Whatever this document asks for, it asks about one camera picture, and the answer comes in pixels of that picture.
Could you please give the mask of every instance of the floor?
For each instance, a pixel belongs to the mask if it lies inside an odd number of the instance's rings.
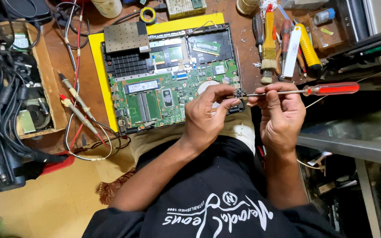
[[[105,154],[105,149],[99,146],[89,154]],[[81,237],[93,213],[106,208],[100,204],[95,187],[102,180],[115,180],[135,163],[129,148],[121,150],[113,161],[76,159],[67,168],[27,181],[23,188],[1,192],[1,235]]]

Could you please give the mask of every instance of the tape roll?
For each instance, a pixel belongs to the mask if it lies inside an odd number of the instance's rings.
[[[150,7],[142,8],[139,16],[140,16],[140,19],[147,25],[154,24],[157,21],[155,10]]]

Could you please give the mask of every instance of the bottle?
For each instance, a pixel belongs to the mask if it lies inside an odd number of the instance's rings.
[[[123,9],[120,0],[91,0],[99,13],[106,18],[116,18]]]
[[[320,25],[333,19],[335,15],[333,8],[328,8],[314,15],[314,24]]]

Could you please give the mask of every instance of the yellow brush handle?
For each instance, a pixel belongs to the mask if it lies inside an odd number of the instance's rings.
[[[304,57],[308,67],[314,66],[314,68],[322,68],[323,66],[321,65],[321,62],[314,51],[314,47],[311,44],[310,37],[308,36],[305,26],[299,23],[296,24],[295,27],[301,28],[302,35],[300,44],[302,52],[304,52]]]
[[[274,12],[266,12],[264,20],[265,41],[262,44],[262,48],[274,48],[276,50],[276,43],[273,40]]]

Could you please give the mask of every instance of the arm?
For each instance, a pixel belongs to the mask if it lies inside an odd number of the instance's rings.
[[[277,94],[292,90],[298,90],[294,84],[270,84],[255,91],[267,93],[265,97],[250,97],[248,103],[261,108],[261,139],[267,149],[267,195],[279,209],[308,204],[295,152],[306,110],[299,94]]]
[[[224,127],[227,110],[241,101],[232,98],[221,102],[215,116],[210,110],[214,102],[234,91],[233,86],[225,84],[209,86],[199,97],[186,104],[182,138],[120,187],[109,207],[122,211],[148,208],[173,176],[215,141]]]

